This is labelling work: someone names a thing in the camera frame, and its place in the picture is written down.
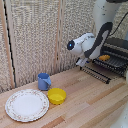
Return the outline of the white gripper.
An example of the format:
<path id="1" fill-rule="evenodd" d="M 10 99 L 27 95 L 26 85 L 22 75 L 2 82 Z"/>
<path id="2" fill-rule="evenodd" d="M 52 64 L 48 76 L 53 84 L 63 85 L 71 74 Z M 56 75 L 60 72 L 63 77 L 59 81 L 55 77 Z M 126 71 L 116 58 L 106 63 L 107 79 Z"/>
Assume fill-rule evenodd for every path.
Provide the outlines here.
<path id="1" fill-rule="evenodd" d="M 76 62 L 76 65 L 80 67 L 84 67 L 86 63 L 87 63 L 87 58 L 79 58 L 78 61 Z"/>

